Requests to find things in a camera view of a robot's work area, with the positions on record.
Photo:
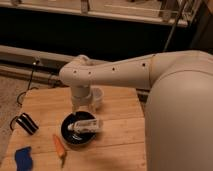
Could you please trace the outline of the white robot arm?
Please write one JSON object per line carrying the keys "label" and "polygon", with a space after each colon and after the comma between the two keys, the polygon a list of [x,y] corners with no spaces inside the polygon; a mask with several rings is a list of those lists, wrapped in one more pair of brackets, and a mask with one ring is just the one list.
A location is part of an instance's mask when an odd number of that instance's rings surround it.
{"label": "white robot arm", "polygon": [[93,85],[147,90],[147,171],[213,171],[212,54],[164,52],[99,65],[79,55],[59,78],[74,109],[91,103]]}

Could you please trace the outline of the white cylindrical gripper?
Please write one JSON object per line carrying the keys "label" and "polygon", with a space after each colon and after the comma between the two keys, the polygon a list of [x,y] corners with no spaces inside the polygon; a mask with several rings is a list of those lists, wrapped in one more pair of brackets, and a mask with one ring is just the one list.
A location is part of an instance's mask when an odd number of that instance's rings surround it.
{"label": "white cylindrical gripper", "polygon": [[76,113],[80,107],[91,107],[93,94],[90,86],[72,86],[71,101],[72,111]]}

